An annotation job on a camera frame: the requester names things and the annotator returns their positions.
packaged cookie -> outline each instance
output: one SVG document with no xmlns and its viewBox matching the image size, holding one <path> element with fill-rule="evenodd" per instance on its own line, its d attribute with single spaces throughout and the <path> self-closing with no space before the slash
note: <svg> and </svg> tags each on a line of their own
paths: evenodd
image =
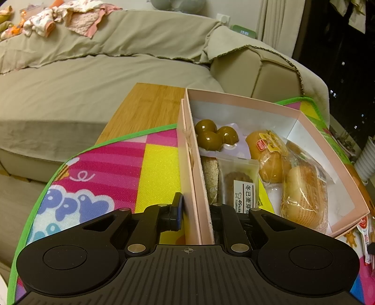
<svg viewBox="0 0 375 305">
<path fill-rule="evenodd" d="M 217 166 L 218 203 L 234 207 L 237 213 L 248 213 L 250 208 L 258 207 L 259 162 L 217 154 Z"/>
</svg>

pink clothing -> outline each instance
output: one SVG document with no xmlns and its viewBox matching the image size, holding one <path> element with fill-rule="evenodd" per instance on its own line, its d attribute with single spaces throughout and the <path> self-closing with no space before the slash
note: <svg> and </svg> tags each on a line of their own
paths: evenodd
<svg viewBox="0 0 375 305">
<path fill-rule="evenodd" d="M 66 27 L 80 35 L 92 38 L 98 30 L 98 23 L 104 15 L 109 15 L 113 11 L 121 10 L 115 5 L 102 4 L 99 8 L 86 13 L 73 13 Z"/>
</svg>

snack packet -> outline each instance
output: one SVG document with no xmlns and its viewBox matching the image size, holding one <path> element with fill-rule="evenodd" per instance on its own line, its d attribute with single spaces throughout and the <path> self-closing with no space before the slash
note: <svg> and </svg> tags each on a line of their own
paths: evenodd
<svg viewBox="0 0 375 305">
<path fill-rule="evenodd" d="M 194 125 L 196 126 L 201 120 L 197 118 L 193 118 Z M 244 159 L 251 159 L 250 152 L 248 149 L 248 145 L 246 144 L 245 137 L 243 136 L 241 130 L 239 129 L 238 125 L 235 123 L 227 124 L 225 126 L 222 125 L 216 125 L 217 130 L 215 133 L 218 133 L 220 131 L 220 128 L 222 127 L 231 127 L 233 131 L 237 134 L 238 140 L 233 145 L 229 145 L 226 143 L 223 143 L 221 146 L 221 149 L 219 150 L 221 153 L 225 153 L 227 155 L 238 157 L 238 158 L 244 158 Z M 209 151 L 202 147 L 198 147 L 199 149 L 199 155 L 205 156 L 205 157 L 211 157 L 216 158 L 216 151 Z"/>
<path fill-rule="evenodd" d="M 216 203 L 218 198 L 219 169 L 216 158 L 201 156 L 204 183 L 208 204 Z"/>
<path fill-rule="evenodd" d="M 329 175 L 296 144 L 286 144 L 289 155 L 283 161 L 281 216 L 326 233 L 328 227 L 327 179 Z"/>
<path fill-rule="evenodd" d="M 368 215 L 369 222 L 370 222 L 370 244 L 374 243 L 375 244 L 375 217 L 372 215 Z M 371 257 L 371 268 L 372 268 L 372 273 L 371 276 L 375 278 L 375 255 L 370 254 Z"/>
<path fill-rule="evenodd" d="M 363 245 L 363 253 L 364 253 L 364 264 L 369 265 L 371 264 L 371 256 L 367 251 L 367 246 L 370 244 L 370 236 L 369 236 L 369 219 L 367 216 L 361 219 L 361 222 L 357 225 L 357 229 L 362 236 L 362 245 Z"/>
<path fill-rule="evenodd" d="M 246 138 L 252 159 L 259 161 L 259 175 L 268 183 L 282 183 L 282 156 L 288 155 L 284 142 L 270 130 L 258 130 Z"/>
<path fill-rule="evenodd" d="M 217 154 L 219 168 L 218 203 L 228 204 L 237 213 L 258 207 L 259 163 L 225 154 Z"/>
</svg>

green mat border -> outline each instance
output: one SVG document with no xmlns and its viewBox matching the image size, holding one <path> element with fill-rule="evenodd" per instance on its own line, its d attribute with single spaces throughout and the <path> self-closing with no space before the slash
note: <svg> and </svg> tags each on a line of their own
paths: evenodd
<svg viewBox="0 0 375 305">
<path fill-rule="evenodd" d="M 105 145 L 108 145 L 108 144 L 116 143 L 118 141 L 133 139 L 135 137 L 145 136 L 145 135 L 148 135 L 148 134 L 151 134 L 151 133 L 156 133 L 156 132 L 160 132 L 160 131 L 167 131 L 167 130 L 171 130 L 171 129 L 176 129 L 176 128 L 177 128 L 177 124 L 171 124 L 171 125 L 166 125 L 166 126 L 161 126 L 161 127 L 155 127 L 155 128 L 152 128 L 152 129 L 147 129 L 147 130 L 139 131 L 139 132 L 132 133 L 132 134 L 127 134 L 125 136 L 121 136 L 121 137 L 118 137 L 118 138 L 115 138 L 115 139 L 111 139 L 111 140 L 108 140 L 106 142 L 94 145 L 94 146 L 92 146 L 92 147 L 90 147 L 90 148 L 88 148 L 88 149 L 80 152 L 79 154 L 71 157 L 69 160 L 71 160 L 72 158 L 74 158 L 74 157 L 76 157 L 76 156 L 78 156 L 78 155 L 80 155 L 82 153 L 85 153 L 86 151 L 90 151 L 92 149 L 95 149 L 95 148 L 98 148 L 98 147 L 101 147 L 101 146 L 105 146 Z M 36 201 L 33 209 L 30 212 L 30 215 L 28 216 L 28 218 L 26 220 L 25 226 L 24 226 L 24 228 L 22 230 L 22 233 L 21 233 L 21 237 L 19 238 L 19 242 L 18 242 L 16 251 L 14 253 L 14 258 L 13 258 L 13 262 L 12 262 L 12 268 L 10 270 L 10 277 L 9 277 L 9 284 L 8 284 L 8 293 L 7 293 L 7 304 L 8 305 L 14 304 L 14 302 L 15 302 L 16 287 L 17 287 L 17 277 L 18 277 L 18 273 L 17 273 L 17 270 L 16 270 L 17 257 L 19 255 L 19 253 L 21 252 L 21 250 L 23 248 L 25 248 L 25 246 L 26 246 L 26 242 L 27 242 L 27 238 L 29 237 L 31 226 L 33 225 L 35 216 L 36 216 L 36 214 L 38 212 L 39 206 L 41 205 L 41 202 L 42 202 L 45 194 L 47 193 L 47 190 L 49 189 L 49 187 L 51 186 L 51 184 L 54 181 L 55 177 L 60 172 L 60 170 L 63 168 L 63 166 L 65 165 L 65 163 L 62 164 L 59 167 L 59 169 L 56 171 L 56 173 L 49 180 L 49 182 L 47 183 L 47 185 L 43 189 L 42 193 L 39 195 L 39 197 L 38 197 L 38 199 L 37 199 L 37 201 Z"/>
<path fill-rule="evenodd" d="M 315 104 L 315 101 L 311 97 L 293 97 L 293 98 L 288 98 L 287 100 L 279 101 L 276 102 L 275 104 L 286 106 L 289 104 L 301 102 L 301 101 L 308 101 L 311 103 L 311 106 L 314 108 L 316 114 L 318 115 L 319 119 L 325 124 L 327 127 L 327 122 L 324 120 L 318 106 Z"/>
</svg>

bread roll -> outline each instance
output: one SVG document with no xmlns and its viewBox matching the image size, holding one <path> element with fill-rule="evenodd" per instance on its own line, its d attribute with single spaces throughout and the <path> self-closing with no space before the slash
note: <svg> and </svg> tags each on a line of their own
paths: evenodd
<svg viewBox="0 0 375 305">
<path fill-rule="evenodd" d="M 282 216 L 310 229 L 316 229 L 323 221 L 327 206 L 325 187 L 325 183 L 318 179 L 313 166 L 293 167 L 284 184 Z"/>
<path fill-rule="evenodd" d="M 259 161 L 259 175 L 264 182 L 282 183 L 283 168 L 281 153 L 278 151 L 270 152 L 268 148 L 264 148 L 264 146 L 262 145 L 265 142 L 263 140 L 263 142 L 259 142 L 261 140 L 261 133 L 268 134 L 269 131 L 258 130 L 249 134 L 246 138 L 246 142 L 249 146 L 251 154 L 251 159 Z M 279 137 L 277 138 L 280 142 L 278 144 L 284 145 Z"/>
</svg>

